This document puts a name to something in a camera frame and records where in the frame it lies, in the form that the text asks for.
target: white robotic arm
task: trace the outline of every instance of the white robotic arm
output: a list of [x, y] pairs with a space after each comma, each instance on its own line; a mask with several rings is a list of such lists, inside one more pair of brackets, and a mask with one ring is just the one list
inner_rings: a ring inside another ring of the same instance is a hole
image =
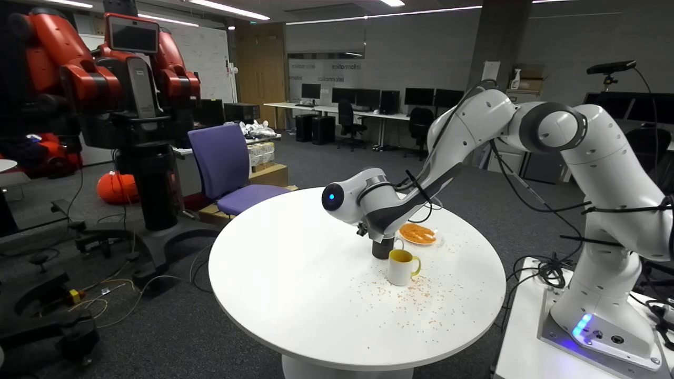
[[673, 259], [673, 212], [615, 212], [659, 207], [666, 195], [599, 105], [514, 105], [501, 90], [477, 87], [431, 125], [429, 156], [407, 195], [396, 194], [382, 168], [368, 168], [326, 186], [323, 207], [358, 223], [358, 232], [376, 242], [373, 255], [386, 259], [398, 227], [453, 182], [469, 151], [497, 137], [522, 151], [561, 151], [592, 207], [608, 209], [587, 214], [586, 239], [595, 242], [583, 244], [574, 282], [553, 307], [557, 325], [591, 350], [657, 369], [653, 330], [628, 295], [640, 273], [638, 255]]

